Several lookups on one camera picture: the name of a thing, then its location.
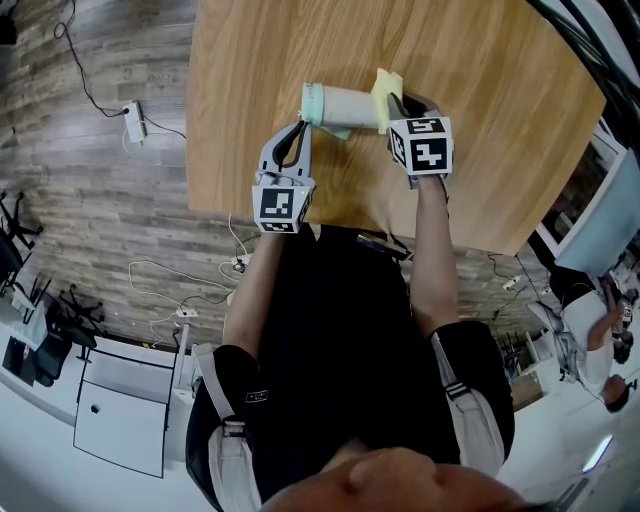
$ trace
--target cylindrical object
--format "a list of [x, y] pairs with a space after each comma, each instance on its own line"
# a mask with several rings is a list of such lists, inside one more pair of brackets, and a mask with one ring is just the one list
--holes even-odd
[[314, 126], [378, 129], [378, 117], [367, 92], [304, 84], [301, 117]]

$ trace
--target cabinet door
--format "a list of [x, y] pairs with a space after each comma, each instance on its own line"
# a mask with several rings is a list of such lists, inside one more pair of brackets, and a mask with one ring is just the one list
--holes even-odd
[[73, 445], [119, 466], [163, 476], [166, 405], [84, 382]]

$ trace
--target wooden floor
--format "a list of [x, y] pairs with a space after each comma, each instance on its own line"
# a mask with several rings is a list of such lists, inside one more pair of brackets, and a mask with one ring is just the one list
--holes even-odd
[[[38, 273], [51, 274], [52, 294], [76, 283], [81, 295], [104, 302], [108, 331], [156, 341], [149, 320], [176, 306], [134, 291], [129, 263], [152, 260], [233, 288], [218, 265], [235, 255], [236, 242], [226, 217], [188, 211], [181, 137], [151, 126], [144, 147], [127, 153], [123, 119], [107, 119], [89, 103], [66, 40], [53, 37], [70, 8], [62, 0], [21, 0], [18, 45], [0, 49], [0, 133], [13, 126], [17, 134], [0, 149], [0, 188], [23, 190], [24, 218], [45, 228], [20, 280], [27, 287]], [[78, 0], [71, 36], [96, 100], [117, 109], [140, 100], [150, 119], [184, 131], [195, 12], [195, 0]], [[234, 225], [241, 238], [256, 232], [251, 219]], [[528, 250], [521, 256], [542, 290], [546, 270]], [[506, 279], [494, 274], [486, 253], [457, 249], [456, 258], [463, 318], [486, 321], [501, 337], [539, 329], [525, 308], [535, 297], [530, 286], [517, 297], [504, 291]], [[522, 274], [514, 258], [496, 259], [498, 273]], [[150, 266], [134, 267], [134, 281], [180, 301], [199, 294], [220, 301], [227, 293]], [[219, 342], [226, 303], [190, 304], [200, 311], [191, 340]], [[154, 328], [169, 341], [171, 322]]]

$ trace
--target person in white shirt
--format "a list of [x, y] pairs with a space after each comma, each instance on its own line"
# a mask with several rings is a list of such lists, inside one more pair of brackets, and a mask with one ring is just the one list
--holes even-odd
[[[614, 340], [611, 331], [620, 322], [624, 305], [615, 303], [608, 285], [605, 285], [605, 305], [589, 276], [557, 266], [536, 232], [529, 238], [529, 245], [550, 272], [549, 285], [562, 304], [562, 319], [540, 303], [529, 305], [529, 309], [556, 332], [562, 331], [564, 321], [576, 342], [576, 362], [583, 386], [599, 395], [609, 412], [622, 410], [629, 400], [629, 386], [620, 375], [609, 374], [614, 358], [622, 364], [629, 357], [630, 347], [623, 340]], [[554, 319], [559, 325], [549, 325]]]

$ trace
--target person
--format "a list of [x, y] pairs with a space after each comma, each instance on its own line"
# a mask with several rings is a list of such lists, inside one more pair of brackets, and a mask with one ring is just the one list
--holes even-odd
[[610, 413], [621, 411], [629, 400], [629, 386], [620, 375], [609, 374], [614, 359], [620, 364], [627, 361], [633, 344], [631, 333], [616, 341], [612, 335], [612, 328], [624, 313], [624, 304], [616, 303], [611, 287], [605, 281], [605, 306], [589, 276], [556, 265], [553, 254], [537, 232], [529, 238], [529, 245], [549, 270], [549, 286], [561, 304], [562, 319], [539, 302], [530, 304], [529, 309], [553, 332], [562, 332], [563, 323], [566, 324], [576, 344], [580, 382], [585, 389], [601, 397]]
[[[408, 293], [398, 263], [356, 243], [357, 231], [322, 226], [316, 241], [305, 225], [296, 235], [261, 236], [213, 364], [243, 422], [265, 510], [526, 507], [493, 479], [513, 442], [511, 390], [489, 328], [459, 319], [440, 178], [421, 177], [418, 194]], [[495, 436], [465, 444], [439, 349], [479, 392]], [[201, 385], [187, 470], [219, 510], [208, 443], [220, 424]]]

